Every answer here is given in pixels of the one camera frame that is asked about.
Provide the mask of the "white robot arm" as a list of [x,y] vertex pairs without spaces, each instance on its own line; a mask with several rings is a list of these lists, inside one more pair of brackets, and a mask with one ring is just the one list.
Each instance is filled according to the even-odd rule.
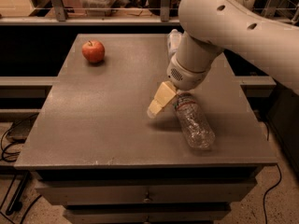
[[167,38],[168,80],[148,108],[155,118],[178,91],[203,82],[214,60],[226,49],[241,56],[285,87],[299,92],[299,28],[250,11],[250,0],[181,0],[184,32]]

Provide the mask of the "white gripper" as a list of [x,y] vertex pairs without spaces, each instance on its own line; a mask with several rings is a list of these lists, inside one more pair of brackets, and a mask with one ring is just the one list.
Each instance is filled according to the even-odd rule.
[[155,119],[175,98],[177,89],[188,91],[196,88],[206,78],[207,71],[189,71],[179,64],[176,56],[173,56],[166,73],[170,81],[164,81],[160,84],[147,110],[147,114],[151,119]]

